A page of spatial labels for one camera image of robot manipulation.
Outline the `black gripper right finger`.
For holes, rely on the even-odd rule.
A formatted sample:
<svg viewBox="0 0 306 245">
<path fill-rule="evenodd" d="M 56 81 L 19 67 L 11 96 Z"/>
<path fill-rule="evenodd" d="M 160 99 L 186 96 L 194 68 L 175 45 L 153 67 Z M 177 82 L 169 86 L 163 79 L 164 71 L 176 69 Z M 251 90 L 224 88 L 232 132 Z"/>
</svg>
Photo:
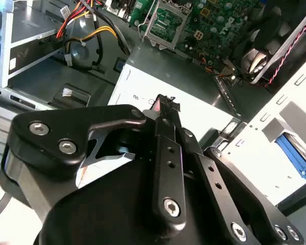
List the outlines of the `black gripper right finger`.
<svg viewBox="0 0 306 245">
<path fill-rule="evenodd" d="M 202 150 L 174 120 L 185 170 L 188 222 L 172 244 L 304 244 L 297 228 L 214 147 Z"/>
</svg>

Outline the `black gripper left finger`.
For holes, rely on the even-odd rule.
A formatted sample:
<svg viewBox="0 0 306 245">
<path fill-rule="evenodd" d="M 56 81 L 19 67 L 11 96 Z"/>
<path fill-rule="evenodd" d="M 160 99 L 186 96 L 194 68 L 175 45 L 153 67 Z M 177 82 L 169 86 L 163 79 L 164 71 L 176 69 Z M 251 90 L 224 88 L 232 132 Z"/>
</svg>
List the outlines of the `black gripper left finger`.
<svg viewBox="0 0 306 245">
<path fill-rule="evenodd" d="M 9 176 L 45 221 L 60 200 L 80 190 L 75 179 L 81 167 L 97 153 L 107 157 L 125 148 L 153 166 L 152 211 L 163 230 L 182 230 L 183 158 L 174 122 L 179 111 L 172 97 L 158 95 L 145 112 L 114 105 L 20 114 L 9 133 Z"/>
</svg>

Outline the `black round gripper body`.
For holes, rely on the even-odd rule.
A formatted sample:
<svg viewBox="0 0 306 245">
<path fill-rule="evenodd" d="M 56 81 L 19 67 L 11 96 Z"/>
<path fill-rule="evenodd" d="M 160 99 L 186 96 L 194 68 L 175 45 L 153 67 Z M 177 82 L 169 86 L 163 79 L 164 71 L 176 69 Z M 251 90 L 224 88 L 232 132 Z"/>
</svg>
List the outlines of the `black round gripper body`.
<svg viewBox="0 0 306 245">
<path fill-rule="evenodd" d="M 134 160 L 60 200 L 38 244 L 230 244 L 201 182 L 184 178 L 186 225 L 163 234 L 152 211 L 153 166 Z"/>
</svg>

